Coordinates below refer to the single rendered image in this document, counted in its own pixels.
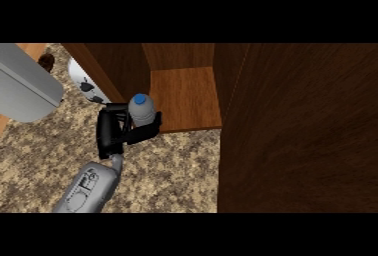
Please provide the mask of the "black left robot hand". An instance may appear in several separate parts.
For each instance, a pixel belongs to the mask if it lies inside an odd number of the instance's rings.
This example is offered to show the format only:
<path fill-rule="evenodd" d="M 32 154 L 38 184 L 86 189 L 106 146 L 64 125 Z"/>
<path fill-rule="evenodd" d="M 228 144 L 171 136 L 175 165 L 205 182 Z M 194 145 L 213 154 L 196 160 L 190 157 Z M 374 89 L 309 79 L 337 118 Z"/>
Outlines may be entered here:
<path fill-rule="evenodd" d="M 95 124 L 98 158 L 107 159 L 113 154 L 122 154 L 122 144 L 132 145 L 151 139 L 159 133 L 160 117 L 162 113 L 156 112 L 151 123 L 132 128 L 128 104 L 106 103 Z"/>

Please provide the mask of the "clear blue-capped water bottle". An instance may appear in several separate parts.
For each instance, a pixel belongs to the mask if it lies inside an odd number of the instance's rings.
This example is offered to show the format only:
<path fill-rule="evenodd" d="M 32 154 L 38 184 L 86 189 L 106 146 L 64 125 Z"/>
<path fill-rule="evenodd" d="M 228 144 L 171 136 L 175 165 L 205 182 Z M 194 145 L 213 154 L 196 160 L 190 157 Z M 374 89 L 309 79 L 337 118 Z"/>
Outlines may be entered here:
<path fill-rule="evenodd" d="M 135 127 L 144 126 L 154 119 L 154 105 L 151 98 L 141 93 L 137 93 L 128 102 L 128 113 Z"/>

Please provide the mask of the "brown wooden cabinet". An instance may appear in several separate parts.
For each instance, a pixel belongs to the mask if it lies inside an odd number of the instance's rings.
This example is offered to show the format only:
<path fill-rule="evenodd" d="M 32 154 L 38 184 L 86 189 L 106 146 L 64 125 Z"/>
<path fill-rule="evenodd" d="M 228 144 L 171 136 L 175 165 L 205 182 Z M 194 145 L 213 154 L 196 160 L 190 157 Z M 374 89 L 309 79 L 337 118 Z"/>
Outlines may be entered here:
<path fill-rule="evenodd" d="M 221 127 L 210 43 L 66 43 L 67 53 L 109 100 L 137 93 L 162 112 L 162 132 Z"/>

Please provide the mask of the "dark brown cabinet door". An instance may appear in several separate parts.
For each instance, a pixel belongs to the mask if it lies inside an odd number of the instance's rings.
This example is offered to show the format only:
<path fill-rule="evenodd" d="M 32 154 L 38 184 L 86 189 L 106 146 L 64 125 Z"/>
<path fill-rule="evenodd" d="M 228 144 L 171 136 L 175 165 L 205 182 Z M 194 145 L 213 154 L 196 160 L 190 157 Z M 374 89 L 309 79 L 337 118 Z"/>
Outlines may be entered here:
<path fill-rule="evenodd" d="M 378 44 L 252 44 L 219 136 L 221 212 L 378 212 Z"/>

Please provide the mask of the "white object with dark marks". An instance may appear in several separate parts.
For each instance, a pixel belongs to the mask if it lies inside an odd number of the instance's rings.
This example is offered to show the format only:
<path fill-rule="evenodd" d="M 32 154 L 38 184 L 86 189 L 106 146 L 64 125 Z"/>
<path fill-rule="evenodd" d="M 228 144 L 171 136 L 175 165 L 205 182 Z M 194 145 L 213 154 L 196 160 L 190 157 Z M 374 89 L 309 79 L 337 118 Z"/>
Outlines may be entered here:
<path fill-rule="evenodd" d="M 73 58 L 67 61 L 67 75 L 88 101 L 106 104 L 109 99 Z"/>

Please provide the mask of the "grey appliance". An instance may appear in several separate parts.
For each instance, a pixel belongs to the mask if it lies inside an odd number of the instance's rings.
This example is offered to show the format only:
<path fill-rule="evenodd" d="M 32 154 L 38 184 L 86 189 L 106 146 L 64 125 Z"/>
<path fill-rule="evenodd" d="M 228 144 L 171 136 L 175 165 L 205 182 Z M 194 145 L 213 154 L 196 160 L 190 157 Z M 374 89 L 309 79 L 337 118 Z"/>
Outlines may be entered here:
<path fill-rule="evenodd" d="M 0 114 L 33 122 L 58 107 L 63 87 L 14 43 L 0 43 Z"/>

